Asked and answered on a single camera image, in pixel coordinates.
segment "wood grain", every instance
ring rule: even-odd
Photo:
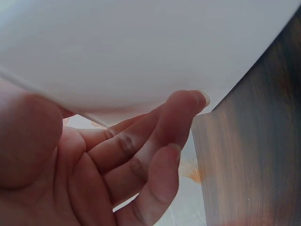
[[[207,225],[301,226],[301,9],[192,129]]]

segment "fingernail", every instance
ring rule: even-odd
[[[178,151],[178,155],[177,155],[176,160],[179,161],[180,157],[181,157],[181,150],[182,150],[182,148],[178,144],[174,144],[174,143],[171,143],[168,146],[173,147],[174,149],[176,149]]]
[[[199,90],[199,92],[205,97],[206,100],[206,105],[205,107],[207,107],[210,104],[210,97],[203,91]]]

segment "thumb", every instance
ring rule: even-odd
[[[0,81],[0,186],[21,187],[41,173],[62,119],[54,103]]]

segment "wooden panel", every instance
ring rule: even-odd
[[[301,9],[193,135],[209,226],[301,225]]]

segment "skin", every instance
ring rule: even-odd
[[[67,110],[1,82],[1,224],[155,224],[177,193],[180,149],[205,105],[200,92],[177,91],[148,114],[78,130],[63,128]]]

